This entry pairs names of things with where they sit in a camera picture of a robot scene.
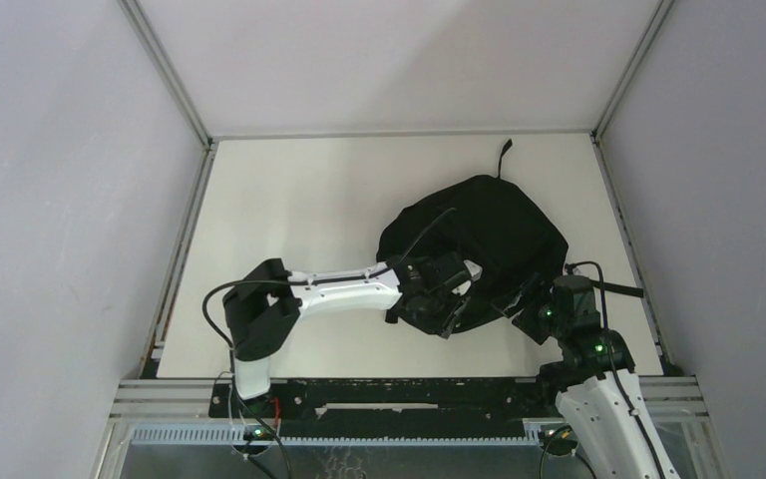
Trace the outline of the black backpack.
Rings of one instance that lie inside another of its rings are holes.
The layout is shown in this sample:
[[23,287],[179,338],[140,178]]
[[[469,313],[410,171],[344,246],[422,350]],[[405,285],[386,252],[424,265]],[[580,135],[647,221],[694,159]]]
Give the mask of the black backpack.
[[[573,274],[566,238],[524,191],[501,175],[476,175],[404,208],[380,236],[376,257],[437,257],[456,252],[483,268],[455,327],[464,333],[500,318],[535,275]],[[607,294],[642,297],[633,286],[594,281]]]

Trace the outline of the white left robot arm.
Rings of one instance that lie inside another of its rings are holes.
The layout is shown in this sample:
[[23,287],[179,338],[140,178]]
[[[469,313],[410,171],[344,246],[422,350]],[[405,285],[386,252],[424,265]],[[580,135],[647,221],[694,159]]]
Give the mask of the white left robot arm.
[[270,406],[269,359],[296,323],[325,313],[380,310],[443,338],[453,334],[480,265],[455,252],[437,257],[401,256],[352,271],[290,271],[267,259],[242,280],[225,286],[221,303],[231,344],[233,403],[249,416]]

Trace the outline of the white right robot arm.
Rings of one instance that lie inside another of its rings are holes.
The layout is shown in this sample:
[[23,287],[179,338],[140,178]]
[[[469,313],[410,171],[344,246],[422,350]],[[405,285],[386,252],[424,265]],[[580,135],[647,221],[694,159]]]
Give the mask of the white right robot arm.
[[554,340],[558,361],[540,366],[537,402],[560,415],[597,478],[676,478],[642,397],[634,359],[609,327],[605,294],[586,276],[561,275],[523,311],[521,329]]

